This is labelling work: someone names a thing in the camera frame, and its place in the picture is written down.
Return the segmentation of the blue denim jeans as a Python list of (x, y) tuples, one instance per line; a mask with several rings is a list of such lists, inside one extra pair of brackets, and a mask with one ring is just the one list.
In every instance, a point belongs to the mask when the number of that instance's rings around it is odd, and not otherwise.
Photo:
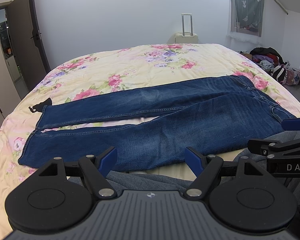
[(19, 164), (39, 168), (54, 157), (77, 161), (117, 149), (115, 171), (182, 163), (201, 154), (245, 148), (282, 132), (293, 118), (245, 76), (205, 77), (45, 106)]

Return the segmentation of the dark brown bedroom door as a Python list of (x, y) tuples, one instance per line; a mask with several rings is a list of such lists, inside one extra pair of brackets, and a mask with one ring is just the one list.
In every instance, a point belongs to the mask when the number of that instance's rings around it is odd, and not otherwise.
[(39, 30), (34, 0), (13, 0), (7, 7), (8, 32), (13, 55), (28, 90), (50, 72)]

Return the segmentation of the grey garment at bed edge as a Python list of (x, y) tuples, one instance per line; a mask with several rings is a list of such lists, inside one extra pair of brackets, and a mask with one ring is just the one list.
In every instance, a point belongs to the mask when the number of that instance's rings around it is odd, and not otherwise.
[(128, 174), (148, 153), (125, 140), (84, 152), (101, 157), (65, 166), (71, 239), (300, 238), (300, 132), (251, 139), (234, 161), (183, 146), (194, 181)]

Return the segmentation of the pile of clothes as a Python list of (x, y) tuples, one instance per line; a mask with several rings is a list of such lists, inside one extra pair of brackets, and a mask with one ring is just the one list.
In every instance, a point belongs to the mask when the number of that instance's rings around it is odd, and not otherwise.
[(281, 85), (300, 86), (300, 70), (293, 68), (289, 61), (285, 62), (275, 49), (257, 47), (249, 53), (239, 53), (257, 64)]

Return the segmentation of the small black pouch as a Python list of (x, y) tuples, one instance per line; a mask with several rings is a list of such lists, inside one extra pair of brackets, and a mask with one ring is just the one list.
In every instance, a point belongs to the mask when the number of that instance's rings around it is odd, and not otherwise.
[(45, 101), (40, 102), (34, 106), (29, 106), (29, 110), (31, 113), (36, 113), (36, 112), (43, 112), (43, 108), (45, 106), (51, 106), (52, 105), (52, 100), (51, 98), (47, 98)]

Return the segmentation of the floral yellow bed quilt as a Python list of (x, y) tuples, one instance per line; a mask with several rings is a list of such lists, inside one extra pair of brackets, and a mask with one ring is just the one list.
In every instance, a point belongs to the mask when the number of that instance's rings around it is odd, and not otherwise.
[(300, 102), (258, 65), (220, 44), (157, 44), (104, 51), (71, 59), (49, 72), (25, 98), (4, 111), (0, 122), (0, 239), (11, 232), (4, 201), (34, 170), (18, 164), (38, 113), (29, 107), (51, 98), (53, 104), (70, 102), (124, 89), (166, 83), (244, 75), (256, 88), (300, 117)]

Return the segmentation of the cream hard-shell suitcase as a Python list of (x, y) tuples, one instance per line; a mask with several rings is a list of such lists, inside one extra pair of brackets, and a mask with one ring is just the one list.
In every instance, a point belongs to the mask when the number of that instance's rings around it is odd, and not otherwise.
[[(190, 19), (190, 31), (185, 31), (185, 17)], [(175, 44), (198, 44), (198, 35), (193, 31), (193, 16), (192, 14), (181, 14), (181, 33), (175, 33)]]

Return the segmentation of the grey patterned window curtain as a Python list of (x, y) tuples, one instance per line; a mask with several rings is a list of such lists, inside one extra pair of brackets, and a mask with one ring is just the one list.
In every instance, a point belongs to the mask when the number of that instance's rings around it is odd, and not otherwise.
[(260, 37), (264, 0), (231, 0), (231, 31)]

